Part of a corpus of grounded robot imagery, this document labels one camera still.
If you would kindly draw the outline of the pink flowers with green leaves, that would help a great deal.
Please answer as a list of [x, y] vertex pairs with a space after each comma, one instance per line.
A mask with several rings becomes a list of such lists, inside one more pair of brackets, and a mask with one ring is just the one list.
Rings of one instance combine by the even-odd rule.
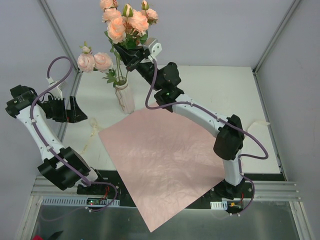
[[[155, 10], [150, 8], [146, 0], [141, 2], [141, 10], [133, 10], [133, 15], [127, 19], [128, 26], [128, 42], [126, 49], [134, 49], [135, 47], [144, 47], [148, 37], [148, 29], [151, 25], [157, 23], [159, 17]], [[135, 69], [145, 80], [150, 80], [154, 74], [155, 67], [153, 59], [144, 59]]]

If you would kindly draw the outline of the single pink rose stem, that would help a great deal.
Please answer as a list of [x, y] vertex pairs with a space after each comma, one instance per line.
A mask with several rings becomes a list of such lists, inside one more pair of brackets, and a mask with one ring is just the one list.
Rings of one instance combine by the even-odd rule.
[[115, 56], [117, 80], [118, 77], [124, 76], [120, 67], [121, 57], [114, 48], [114, 45], [123, 43], [126, 38], [125, 21], [122, 13], [117, 10], [118, 2], [116, 0], [101, 0], [99, 5], [103, 11], [102, 22], [107, 24], [105, 35], [111, 44], [110, 52]]

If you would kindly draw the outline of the purple wrapping paper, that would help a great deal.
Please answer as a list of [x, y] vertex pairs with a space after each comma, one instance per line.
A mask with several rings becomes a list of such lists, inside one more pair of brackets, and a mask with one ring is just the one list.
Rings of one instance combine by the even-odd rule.
[[225, 177], [215, 138], [164, 109], [135, 111], [99, 137], [150, 231]]

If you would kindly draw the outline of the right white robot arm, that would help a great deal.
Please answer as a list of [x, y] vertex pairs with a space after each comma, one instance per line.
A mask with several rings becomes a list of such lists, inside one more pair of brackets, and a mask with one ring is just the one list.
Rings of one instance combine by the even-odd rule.
[[154, 98], [159, 108], [186, 117], [215, 138], [213, 151], [222, 159], [225, 172], [224, 180], [214, 187], [215, 193], [230, 200], [241, 194], [245, 182], [238, 160], [245, 139], [241, 119], [234, 114], [227, 117], [211, 113], [195, 103], [178, 87], [181, 78], [176, 63], [169, 62], [162, 68], [157, 67], [158, 46], [127, 49], [118, 43], [114, 48], [126, 70], [136, 70], [150, 84], [150, 90], [156, 91]]

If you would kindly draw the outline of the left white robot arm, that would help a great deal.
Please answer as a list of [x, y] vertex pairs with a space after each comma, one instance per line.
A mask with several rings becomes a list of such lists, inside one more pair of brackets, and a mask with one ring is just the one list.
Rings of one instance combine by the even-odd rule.
[[56, 98], [50, 93], [47, 100], [41, 101], [35, 90], [28, 86], [18, 85], [10, 89], [10, 93], [13, 98], [6, 103], [5, 110], [22, 122], [34, 139], [43, 161], [38, 166], [39, 172], [62, 191], [82, 184], [94, 194], [102, 194], [106, 188], [105, 181], [74, 149], [63, 146], [47, 123], [48, 119], [59, 123], [86, 120], [88, 117], [79, 108], [76, 98], [69, 98], [70, 109], [66, 109], [63, 98]]

